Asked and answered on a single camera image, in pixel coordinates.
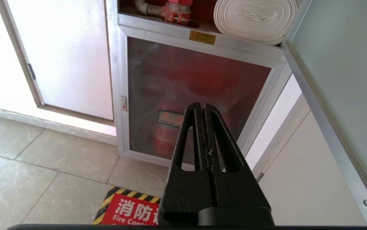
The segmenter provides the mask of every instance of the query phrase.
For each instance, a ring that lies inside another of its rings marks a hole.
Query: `metal pipe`
[[[145,0],[135,0],[135,7],[138,11],[145,15],[160,16],[162,7],[150,5]]]

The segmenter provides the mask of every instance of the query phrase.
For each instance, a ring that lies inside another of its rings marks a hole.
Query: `rolled white fire hose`
[[[214,23],[224,35],[267,45],[284,41],[301,0],[217,0]]]

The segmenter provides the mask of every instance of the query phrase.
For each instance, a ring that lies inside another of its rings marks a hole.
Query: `yellow and black hazard stripe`
[[[101,221],[103,221],[105,212],[107,208],[109,207],[109,204],[111,203],[112,198],[114,197],[114,194],[126,195],[128,197],[137,198],[138,200],[141,200],[141,201],[148,201],[148,202],[156,203],[156,204],[159,204],[160,202],[160,198],[156,196],[131,191],[125,188],[111,186],[111,189],[108,191],[107,195],[105,196],[103,204],[101,205],[100,210],[98,211],[97,216],[93,221],[93,224],[100,224]]]

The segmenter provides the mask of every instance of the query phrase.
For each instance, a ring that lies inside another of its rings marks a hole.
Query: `beige floor tile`
[[[92,224],[110,185],[60,173],[23,224]]]
[[[0,230],[20,224],[57,174],[0,157]]]
[[[43,128],[0,118],[0,156],[14,159]]]
[[[106,182],[117,159],[115,146],[48,129],[17,158],[100,182]]]
[[[120,157],[108,183],[160,197],[165,186],[168,170],[164,166]]]

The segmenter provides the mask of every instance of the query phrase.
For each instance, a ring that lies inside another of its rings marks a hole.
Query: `aluminum cabinet frame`
[[[122,110],[122,98],[129,108],[128,100],[125,100],[128,96],[127,38],[133,37],[271,68],[237,141],[245,155],[291,75],[291,69],[286,63],[281,48],[213,32],[207,32],[216,36],[215,44],[209,45],[189,40],[190,31],[196,29],[121,14],[117,1],[106,1],[106,10],[119,153],[123,156],[163,166],[170,166],[171,163],[169,159],[130,149],[128,111]],[[183,164],[182,168],[191,170],[194,167]]]
[[[312,1],[305,0],[300,6],[295,22],[286,38],[286,42],[283,43],[282,49],[335,161],[367,222],[367,174],[336,122],[334,114],[332,114],[331,110],[326,106],[325,100],[320,96],[319,89],[314,85],[310,74],[302,64],[303,62],[290,45]]]

